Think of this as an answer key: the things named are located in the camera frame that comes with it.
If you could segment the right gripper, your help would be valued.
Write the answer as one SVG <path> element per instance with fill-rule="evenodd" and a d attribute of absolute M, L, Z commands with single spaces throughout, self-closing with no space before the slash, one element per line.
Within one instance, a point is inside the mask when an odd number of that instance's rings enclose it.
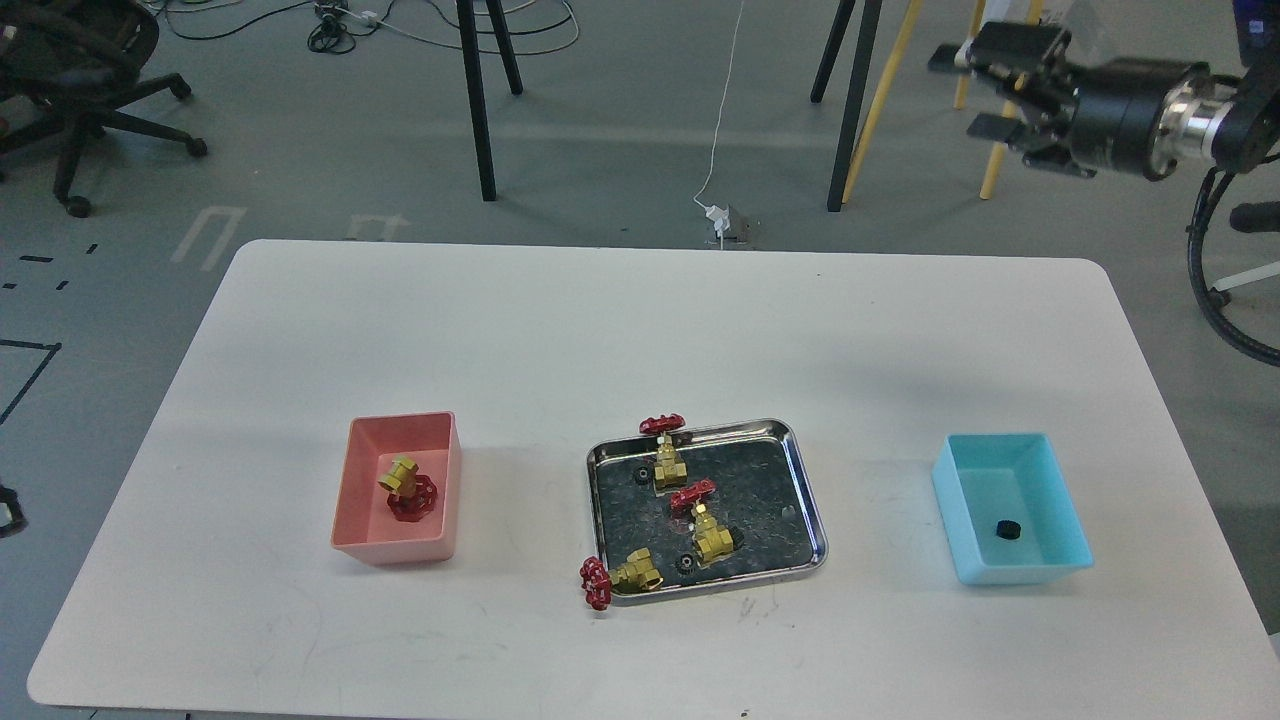
<path fill-rule="evenodd" d="M 1006 20 L 984 23 L 970 44 L 942 44 L 927 63 L 932 73 L 972 73 L 1012 102 L 1020 117 L 978 114 L 966 136 L 1004 143 L 1025 167 L 1092 178 L 1068 147 L 1083 68 L 1065 59 L 1071 33 L 1061 26 Z"/>

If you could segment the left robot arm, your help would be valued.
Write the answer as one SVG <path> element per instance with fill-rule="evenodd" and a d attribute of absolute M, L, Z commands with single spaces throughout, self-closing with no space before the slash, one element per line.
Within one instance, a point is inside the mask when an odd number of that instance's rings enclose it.
<path fill-rule="evenodd" d="M 29 521 L 14 489 L 1 484 L 0 496 L 3 507 L 1 538 L 8 538 L 23 532 L 29 525 Z"/>

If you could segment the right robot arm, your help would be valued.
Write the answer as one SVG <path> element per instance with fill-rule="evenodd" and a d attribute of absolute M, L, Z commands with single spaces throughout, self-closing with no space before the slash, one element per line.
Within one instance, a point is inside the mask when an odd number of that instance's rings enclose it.
<path fill-rule="evenodd" d="M 1247 173 L 1277 142 L 1276 41 L 1235 78 L 1203 61 L 1137 56 L 1083 67 L 1068 60 L 1071 38 L 1061 26 L 991 20 L 974 38 L 937 47 L 928 68 L 973 76 L 1014 102 L 1020 117 L 982 113 L 966 132 L 1039 170 L 1156 182 L 1181 160 L 1203 159 Z"/>

